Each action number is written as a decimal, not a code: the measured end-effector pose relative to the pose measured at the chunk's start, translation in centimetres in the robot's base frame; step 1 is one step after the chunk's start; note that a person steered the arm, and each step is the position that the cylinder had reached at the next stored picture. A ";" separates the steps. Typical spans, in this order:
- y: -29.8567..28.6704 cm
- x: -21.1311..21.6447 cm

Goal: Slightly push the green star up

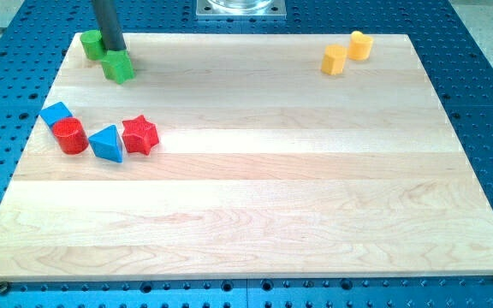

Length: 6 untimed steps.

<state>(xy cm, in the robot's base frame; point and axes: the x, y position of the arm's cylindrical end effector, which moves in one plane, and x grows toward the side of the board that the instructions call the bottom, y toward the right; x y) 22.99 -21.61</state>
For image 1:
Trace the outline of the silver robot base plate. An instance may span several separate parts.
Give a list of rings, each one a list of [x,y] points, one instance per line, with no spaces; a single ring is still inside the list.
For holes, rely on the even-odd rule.
[[[197,0],[195,14],[201,19],[287,16],[285,0]]]

